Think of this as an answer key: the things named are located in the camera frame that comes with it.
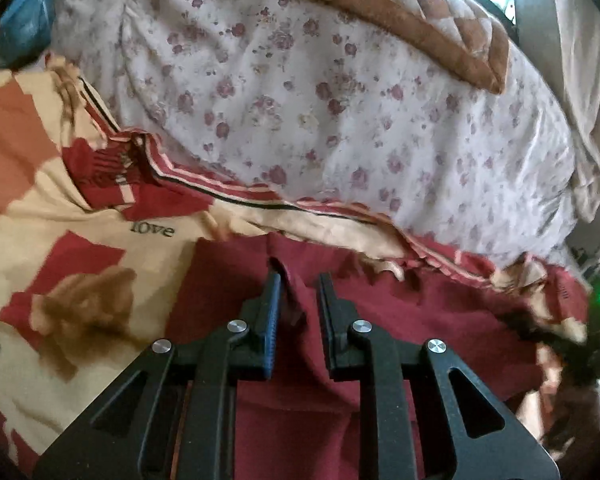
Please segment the white floral bed sheet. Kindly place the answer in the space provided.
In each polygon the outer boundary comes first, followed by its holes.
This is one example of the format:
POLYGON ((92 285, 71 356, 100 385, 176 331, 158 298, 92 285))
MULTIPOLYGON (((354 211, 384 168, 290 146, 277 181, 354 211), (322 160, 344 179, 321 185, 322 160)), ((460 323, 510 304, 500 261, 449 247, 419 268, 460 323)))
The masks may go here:
POLYGON ((576 224, 567 118, 517 48, 494 96, 306 0, 65 0, 52 47, 173 159, 286 200, 361 203, 499 264, 576 224))

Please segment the dark red garment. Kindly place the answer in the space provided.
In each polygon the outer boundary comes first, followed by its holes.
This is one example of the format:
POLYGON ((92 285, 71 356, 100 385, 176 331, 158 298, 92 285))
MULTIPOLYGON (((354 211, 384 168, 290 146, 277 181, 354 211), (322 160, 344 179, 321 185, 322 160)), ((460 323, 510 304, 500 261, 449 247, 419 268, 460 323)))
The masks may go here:
POLYGON ((241 479, 555 479, 516 417, 541 382, 524 300, 422 263, 270 234, 202 240, 166 334, 226 330, 280 274, 277 361, 241 382, 241 479))

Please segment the beige curtain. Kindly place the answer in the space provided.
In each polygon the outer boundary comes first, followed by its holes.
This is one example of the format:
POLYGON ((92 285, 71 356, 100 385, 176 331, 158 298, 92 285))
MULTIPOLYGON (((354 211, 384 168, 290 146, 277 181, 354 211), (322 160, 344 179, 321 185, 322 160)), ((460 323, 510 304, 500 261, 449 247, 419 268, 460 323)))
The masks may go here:
POLYGON ((593 0, 515 0, 519 47, 564 110, 577 149, 578 216, 600 208, 600 10, 593 0))

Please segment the blue plastic bag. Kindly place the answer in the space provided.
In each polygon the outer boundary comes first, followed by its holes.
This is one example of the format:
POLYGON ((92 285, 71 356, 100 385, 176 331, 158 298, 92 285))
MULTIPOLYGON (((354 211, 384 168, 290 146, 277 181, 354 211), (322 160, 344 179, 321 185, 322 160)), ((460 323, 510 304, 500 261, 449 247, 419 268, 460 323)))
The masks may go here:
POLYGON ((0 68, 19 70, 50 44, 54 0, 0 0, 0 68))

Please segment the brown quilted pillow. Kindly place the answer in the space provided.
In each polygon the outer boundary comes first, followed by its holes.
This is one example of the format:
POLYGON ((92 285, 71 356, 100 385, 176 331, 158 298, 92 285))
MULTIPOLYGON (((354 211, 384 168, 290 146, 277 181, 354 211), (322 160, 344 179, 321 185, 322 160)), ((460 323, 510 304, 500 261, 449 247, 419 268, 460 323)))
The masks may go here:
POLYGON ((472 86, 505 91, 509 36, 474 0, 321 0, 377 25, 472 86))

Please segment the red cream patterned blanket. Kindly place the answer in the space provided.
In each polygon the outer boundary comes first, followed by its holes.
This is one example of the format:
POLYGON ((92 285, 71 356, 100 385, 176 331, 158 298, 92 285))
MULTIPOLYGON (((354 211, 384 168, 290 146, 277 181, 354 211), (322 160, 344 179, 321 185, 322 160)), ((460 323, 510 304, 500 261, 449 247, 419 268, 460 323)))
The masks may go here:
POLYGON ((263 285, 292 304, 267 385, 239 390, 243 479, 351 479, 355 388, 326 375, 314 282, 332 272, 362 313, 439 336, 511 406, 538 388, 536 347, 506 321, 585 340, 586 293, 532 256, 506 269, 398 229, 361 204, 282 200, 172 162, 121 129, 76 67, 0 72, 0 450, 24 476, 152 340, 202 336, 263 285))

